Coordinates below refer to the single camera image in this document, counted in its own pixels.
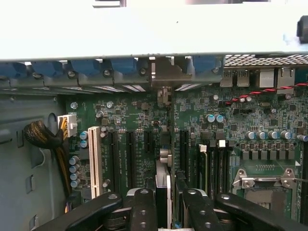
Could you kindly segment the empty black RAM slot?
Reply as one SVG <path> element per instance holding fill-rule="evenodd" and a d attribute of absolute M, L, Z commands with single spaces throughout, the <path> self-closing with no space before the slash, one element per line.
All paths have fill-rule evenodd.
<path fill-rule="evenodd" d="M 230 149 L 228 141 L 219 140 L 218 142 L 218 191 L 221 193 L 228 192 L 229 188 L 229 162 Z"/>
<path fill-rule="evenodd" d="M 219 192 L 219 151 L 215 140 L 209 142 L 209 193 L 213 200 Z"/>

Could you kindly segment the long black expansion slot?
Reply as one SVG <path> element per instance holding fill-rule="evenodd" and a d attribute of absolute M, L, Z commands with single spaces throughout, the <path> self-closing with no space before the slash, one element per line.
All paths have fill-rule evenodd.
<path fill-rule="evenodd" d="M 137 164 L 136 164 L 136 144 L 135 132 L 133 130 L 126 131 L 126 153 L 127 153 L 127 171 L 128 171 L 128 188 L 137 187 Z"/>
<path fill-rule="evenodd" d="M 113 189 L 116 193 L 120 192 L 119 189 L 119 163 L 118 163 L 118 137 L 117 131 L 112 130 L 109 132 L 109 153 L 111 156 L 111 166 L 112 166 L 112 179 L 113 179 Z"/>
<path fill-rule="evenodd" d="M 186 182 L 189 180 L 189 133 L 188 130 L 180 131 L 180 168 L 184 171 Z"/>

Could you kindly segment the CPU socket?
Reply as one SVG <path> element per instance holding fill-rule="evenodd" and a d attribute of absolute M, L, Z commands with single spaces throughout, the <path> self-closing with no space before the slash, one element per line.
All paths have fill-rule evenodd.
<path fill-rule="evenodd" d="M 240 168 L 231 183 L 231 192 L 270 210 L 280 219 L 300 220 L 300 189 L 290 167 L 269 176 L 249 175 Z"/>

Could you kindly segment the short black expansion slot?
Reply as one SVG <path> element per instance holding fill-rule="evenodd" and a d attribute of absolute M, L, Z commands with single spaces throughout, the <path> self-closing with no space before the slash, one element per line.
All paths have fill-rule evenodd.
<path fill-rule="evenodd" d="M 152 131 L 144 131 L 144 151 L 147 154 L 153 153 L 153 132 Z"/>

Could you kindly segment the white PCI expansion slot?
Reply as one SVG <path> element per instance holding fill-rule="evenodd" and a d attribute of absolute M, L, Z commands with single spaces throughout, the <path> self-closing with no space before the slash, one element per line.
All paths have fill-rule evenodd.
<path fill-rule="evenodd" d="M 90 188 L 92 199 L 103 193 L 103 165 L 100 133 L 101 129 L 99 126 L 88 128 Z"/>

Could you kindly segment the green motherboard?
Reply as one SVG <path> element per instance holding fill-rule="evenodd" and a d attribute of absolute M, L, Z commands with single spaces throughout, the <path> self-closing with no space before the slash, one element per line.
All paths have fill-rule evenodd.
<path fill-rule="evenodd" d="M 230 149 L 229 185 L 238 169 L 249 175 L 282 173 L 290 167 L 300 189 L 300 220 L 308 231 L 308 83 L 291 86 L 291 94 L 276 89 L 208 86 L 177 94 L 180 128 L 190 135 L 189 180 L 186 187 L 209 193 L 209 142 L 226 140 Z M 91 199 L 88 128 L 101 129 L 103 193 L 114 192 L 109 132 L 117 131 L 119 194 L 128 188 L 126 131 L 135 132 L 137 187 L 155 193 L 158 134 L 153 122 L 164 112 L 152 92 L 82 95 L 66 102 L 77 115 L 77 135 L 69 140 L 71 185 L 82 202 Z M 153 132 L 153 153 L 144 151 L 144 131 Z"/>

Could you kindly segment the white power connector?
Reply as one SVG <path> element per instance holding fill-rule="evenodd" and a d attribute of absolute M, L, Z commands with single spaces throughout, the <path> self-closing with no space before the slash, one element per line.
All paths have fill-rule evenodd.
<path fill-rule="evenodd" d="M 77 135 L 77 115 L 57 116 L 58 129 L 63 132 L 64 139 Z"/>

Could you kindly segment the silver USB port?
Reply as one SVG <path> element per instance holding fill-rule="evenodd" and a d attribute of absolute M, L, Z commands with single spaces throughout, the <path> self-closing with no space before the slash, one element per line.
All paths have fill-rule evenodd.
<path fill-rule="evenodd" d="M 247 69 L 237 70 L 237 86 L 238 87 L 250 86 L 250 72 Z"/>
<path fill-rule="evenodd" d="M 221 88 L 231 88 L 233 87 L 233 71 L 224 70 L 222 74 L 222 79 L 220 82 Z"/>

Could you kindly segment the open black PC case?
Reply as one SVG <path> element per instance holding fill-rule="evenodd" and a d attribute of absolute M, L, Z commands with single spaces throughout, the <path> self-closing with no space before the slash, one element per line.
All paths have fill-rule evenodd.
<path fill-rule="evenodd" d="M 233 87 L 238 87 L 239 69 L 250 72 L 248 88 L 276 89 L 278 69 L 283 67 L 295 70 L 294 84 L 308 83 L 308 50 L 214 55 L 224 58 L 221 70 L 217 74 L 200 75 L 195 74 L 192 56 L 133 57 L 137 61 L 137 70 L 130 75 L 114 71 L 112 58 L 97 58 L 95 60 L 101 63 L 102 71 L 95 76 L 78 73 L 72 68 L 71 60 L 52 60 L 63 64 L 64 73 L 58 77 L 36 73 L 32 62 L 20 62 L 26 65 L 25 78 L 0 76 L 0 230 L 33 231 L 86 203 L 81 201 L 71 185 L 71 137 L 64 139 L 57 123 L 57 116 L 69 114 L 66 102 L 73 97 L 119 92 L 132 94 L 136 90 L 157 95 L 157 89 L 152 85 L 152 67 L 157 58 L 166 57 L 178 62 L 183 72 L 190 75 L 182 89 L 220 87 L 224 70 L 233 71 Z M 268 69 L 274 70 L 274 87 L 260 88 L 259 73 Z M 183 198 L 181 202 L 185 222 Z M 181 228 L 158 227 L 158 231 L 194 229 L 184 223 Z"/>

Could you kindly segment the blue slot retainer clip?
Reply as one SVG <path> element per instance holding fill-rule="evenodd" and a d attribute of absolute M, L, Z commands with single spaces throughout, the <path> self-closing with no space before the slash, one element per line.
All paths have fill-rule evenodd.
<path fill-rule="evenodd" d="M 134 74 L 137 70 L 137 61 L 134 58 L 111 59 L 112 69 L 124 75 Z"/>
<path fill-rule="evenodd" d="M 23 63 L 0 63 L 0 76 L 8 78 L 27 77 L 26 65 Z"/>
<path fill-rule="evenodd" d="M 64 73 L 63 64 L 59 61 L 37 61 L 32 62 L 33 70 L 48 77 L 58 77 Z"/>
<path fill-rule="evenodd" d="M 95 76 L 101 73 L 101 63 L 95 59 L 71 60 L 72 68 L 78 73 L 86 76 Z"/>
<path fill-rule="evenodd" d="M 214 55 L 193 55 L 192 64 L 195 74 L 200 75 L 204 73 L 217 74 L 223 67 L 224 58 L 222 56 Z"/>

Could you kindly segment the silver display port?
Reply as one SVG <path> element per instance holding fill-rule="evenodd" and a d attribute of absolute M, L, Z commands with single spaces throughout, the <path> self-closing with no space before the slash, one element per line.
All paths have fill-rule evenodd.
<path fill-rule="evenodd" d="M 261 70 L 259 73 L 259 87 L 273 88 L 274 87 L 274 70 Z"/>

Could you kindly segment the silver ethernet port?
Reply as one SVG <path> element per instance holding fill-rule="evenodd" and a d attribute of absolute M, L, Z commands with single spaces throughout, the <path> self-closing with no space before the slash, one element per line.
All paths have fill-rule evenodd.
<path fill-rule="evenodd" d="M 277 76 L 277 93 L 293 95 L 294 89 L 291 88 L 295 83 L 295 70 L 292 68 L 283 67 L 278 69 Z"/>

